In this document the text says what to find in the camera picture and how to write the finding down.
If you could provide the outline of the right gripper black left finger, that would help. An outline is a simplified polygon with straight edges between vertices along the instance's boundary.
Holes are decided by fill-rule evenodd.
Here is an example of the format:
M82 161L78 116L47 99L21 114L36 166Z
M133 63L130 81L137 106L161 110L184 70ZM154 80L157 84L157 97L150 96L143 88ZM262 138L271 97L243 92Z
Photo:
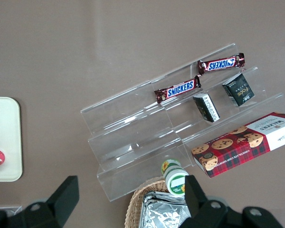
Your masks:
M25 227L62 228L78 201L78 177L68 176L45 202L35 202L23 211Z

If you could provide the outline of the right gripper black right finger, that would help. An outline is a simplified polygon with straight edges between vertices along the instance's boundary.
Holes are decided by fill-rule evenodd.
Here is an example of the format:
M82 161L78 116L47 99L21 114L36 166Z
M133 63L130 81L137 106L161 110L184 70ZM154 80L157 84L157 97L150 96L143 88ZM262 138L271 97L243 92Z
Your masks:
M193 175L185 177L185 201L191 217L184 228L221 228L227 217L227 207L218 200L209 200Z

